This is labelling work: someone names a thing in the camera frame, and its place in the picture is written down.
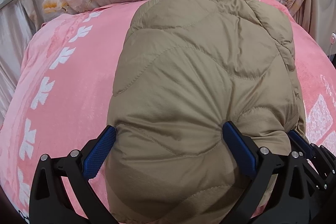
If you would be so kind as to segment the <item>khaki quilted puffer jacket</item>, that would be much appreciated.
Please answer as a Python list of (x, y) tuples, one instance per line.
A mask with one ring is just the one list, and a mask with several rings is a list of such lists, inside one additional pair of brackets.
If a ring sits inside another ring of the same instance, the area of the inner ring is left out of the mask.
[(219, 223), (248, 184), (222, 137), (232, 121), (272, 153), (305, 132), (288, 17), (258, 0), (150, 0), (113, 83), (105, 166), (122, 223)]

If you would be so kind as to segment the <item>silver grey satin curtain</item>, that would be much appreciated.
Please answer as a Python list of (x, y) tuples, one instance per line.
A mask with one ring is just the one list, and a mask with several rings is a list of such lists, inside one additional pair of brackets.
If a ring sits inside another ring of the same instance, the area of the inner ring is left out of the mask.
[(1, 123), (13, 99), (25, 49), (35, 32), (20, 0), (1, 0)]

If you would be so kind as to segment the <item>pink butterfly pattern blanket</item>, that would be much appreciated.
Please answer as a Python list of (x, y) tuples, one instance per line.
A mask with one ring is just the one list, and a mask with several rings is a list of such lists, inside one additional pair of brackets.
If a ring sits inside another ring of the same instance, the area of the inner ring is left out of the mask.
[[(306, 111), (306, 136), (335, 155), (335, 68), (311, 36), (290, 19), (295, 64)], [(29, 223), (30, 188), (40, 156), (67, 156), (106, 126), (119, 55), (137, 9), (145, 1), (115, 3), (45, 23), (25, 51), (21, 76), (1, 124), (1, 187), (19, 220)]]

